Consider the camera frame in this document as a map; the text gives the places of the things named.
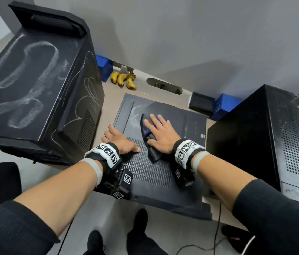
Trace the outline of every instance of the desk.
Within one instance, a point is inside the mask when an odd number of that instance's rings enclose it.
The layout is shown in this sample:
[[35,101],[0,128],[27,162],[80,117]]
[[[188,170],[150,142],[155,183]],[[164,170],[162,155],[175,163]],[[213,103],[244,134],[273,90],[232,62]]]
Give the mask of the desk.
[[[181,109],[188,109],[188,99],[192,94],[191,92],[184,90],[183,94],[179,95],[177,98],[177,94],[149,86],[146,83],[146,79],[147,77],[150,77],[150,75],[139,71],[135,71],[135,74],[137,76],[135,80],[137,91],[129,90],[126,88],[126,86],[120,88],[118,85],[111,83],[110,80],[103,83],[105,100],[102,107],[101,118],[96,129],[96,137],[93,142],[93,146],[101,143],[100,138],[104,135],[105,130],[108,129],[108,125],[113,124],[125,93],[130,93],[157,102],[170,104]],[[207,128],[211,127],[214,123],[215,121],[208,119]],[[211,205],[213,220],[217,221],[219,217],[219,201],[210,197],[203,197],[203,202]],[[220,221],[228,225],[246,229],[224,206],[222,206],[222,215]]]

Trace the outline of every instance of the foot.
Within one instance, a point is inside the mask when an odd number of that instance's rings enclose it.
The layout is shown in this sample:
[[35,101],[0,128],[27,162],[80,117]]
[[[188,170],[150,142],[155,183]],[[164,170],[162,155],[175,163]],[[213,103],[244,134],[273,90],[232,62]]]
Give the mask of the foot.
[[133,231],[144,233],[147,227],[147,221],[148,221],[147,211],[144,208],[142,208],[135,215]]
[[87,250],[92,251],[94,254],[103,254],[104,243],[99,231],[94,230],[88,236]]

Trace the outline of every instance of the white band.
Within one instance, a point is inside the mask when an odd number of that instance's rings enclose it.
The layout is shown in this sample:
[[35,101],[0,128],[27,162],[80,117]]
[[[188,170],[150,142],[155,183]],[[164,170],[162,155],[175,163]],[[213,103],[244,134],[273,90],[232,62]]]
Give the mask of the white band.
[[197,173],[197,168],[198,168],[198,165],[200,163],[200,161],[207,155],[209,155],[210,153],[208,153],[207,151],[201,151],[199,152],[195,158],[194,158],[194,161],[193,161],[193,164],[192,164],[192,171],[194,173]]
[[87,158],[87,157],[80,160],[80,162],[81,161],[84,161],[91,165],[91,167],[94,169],[94,171],[96,172],[96,175],[97,175],[97,184],[96,185],[99,185],[101,183],[101,179],[102,179],[102,172],[101,172],[101,169],[98,166],[98,164],[93,159]]
[[104,159],[106,159],[106,162],[110,168],[113,168],[113,166],[120,160],[117,151],[111,145],[106,143],[101,143],[100,145],[86,152],[84,157],[91,152],[98,153]]
[[194,150],[199,148],[205,149],[203,146],[200,146],[199,144],[191,140],[185,140],[181,142],[174,154],[175,161],[184,169],[187,169],[186,163],[189,159],[189,156],[193,153]]

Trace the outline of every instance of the blue block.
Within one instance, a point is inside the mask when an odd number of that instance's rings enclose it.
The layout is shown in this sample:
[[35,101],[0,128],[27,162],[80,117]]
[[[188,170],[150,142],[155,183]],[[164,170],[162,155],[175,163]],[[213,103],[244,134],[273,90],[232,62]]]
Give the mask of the blue block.
[[241,99],[230,95],[221,94],[214,102],[214,113],[211,119],[219,121],[224,115],[241,103]]
[[105,57],[97,55],[96,62],[97,62],[97,66],[99,68],[101,81],[106,82],[108,80],[110,74],[113,72],[113,61],[111,61],[110,59],[107,59]]

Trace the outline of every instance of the black sleeve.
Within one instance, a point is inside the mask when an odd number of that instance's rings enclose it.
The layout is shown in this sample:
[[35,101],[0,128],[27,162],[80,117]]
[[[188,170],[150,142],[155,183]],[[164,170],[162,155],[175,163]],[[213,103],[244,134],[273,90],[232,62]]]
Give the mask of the black sleeve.
[[0,205],[0,255],[46,254],[59,240],[36,214],[15,201]]
[[272,254],[299,254],[299,202],[253,180],[238,195],[232,213]]

